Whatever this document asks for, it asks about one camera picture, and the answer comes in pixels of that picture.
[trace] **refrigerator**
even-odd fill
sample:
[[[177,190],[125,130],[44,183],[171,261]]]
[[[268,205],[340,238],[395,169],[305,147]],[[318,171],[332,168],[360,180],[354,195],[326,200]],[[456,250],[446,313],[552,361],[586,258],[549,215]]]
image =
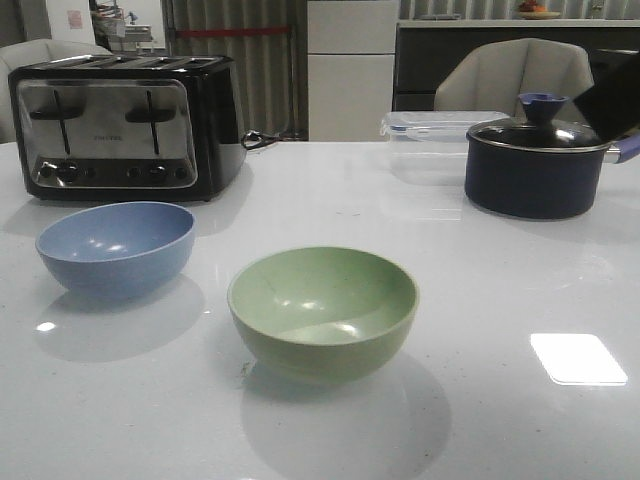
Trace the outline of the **refrigerator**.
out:
[[[310,141],[376,141],[391,111],[399,0],[309,1]]]

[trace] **four-slice toaster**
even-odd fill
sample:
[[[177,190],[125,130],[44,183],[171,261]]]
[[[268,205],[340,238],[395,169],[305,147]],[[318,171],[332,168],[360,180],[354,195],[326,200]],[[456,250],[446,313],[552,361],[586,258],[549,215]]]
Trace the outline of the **four-slice toaster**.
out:
[[[225,56],[88,55],[14,70],[25,185],[58,200],[209,200],[245,158]]]

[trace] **dark cabinet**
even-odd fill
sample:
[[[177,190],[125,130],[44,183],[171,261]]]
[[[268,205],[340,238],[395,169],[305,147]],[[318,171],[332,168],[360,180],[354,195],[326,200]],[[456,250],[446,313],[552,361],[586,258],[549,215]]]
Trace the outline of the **dark cabinet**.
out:
[[[520,24],[513,27],[404,28],[401,23],[396,41],[393,109],[432,110],[438,85],[471,50],[486,43],[525,37],[583,47],[589,54],[594,79],[598,81],[629,58],[622,51],[640,48],[640,24],[628,27],[523,27]]]

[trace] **blue bowl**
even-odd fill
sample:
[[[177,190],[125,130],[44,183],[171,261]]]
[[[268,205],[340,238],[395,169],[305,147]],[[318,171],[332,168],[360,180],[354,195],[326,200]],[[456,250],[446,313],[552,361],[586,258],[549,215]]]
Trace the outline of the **blue bowl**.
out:
[[[47,227],[36,249],[58,282],[102,298],[149,293],[187,263],[195,238],[189,210],[161,202],[90,208]]]

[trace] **chair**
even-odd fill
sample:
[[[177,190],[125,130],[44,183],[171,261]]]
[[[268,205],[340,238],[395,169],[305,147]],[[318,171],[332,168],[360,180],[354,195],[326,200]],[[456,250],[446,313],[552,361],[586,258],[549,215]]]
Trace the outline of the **chair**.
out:
[[[110,55],[111,52],[97,45],[50,39],[31,40],[0,48],[0,143],[13,142],[16,138],[9,95],[9,73],[24,65],[88,54]]]
[[[435,110],[488,110],[523,116],[517,96],[548,92],[570,98],[593,85],[587,52],[576,45],[523,38],[469,53],[436,90]],[[556,118],[584,123],[567,102]]]

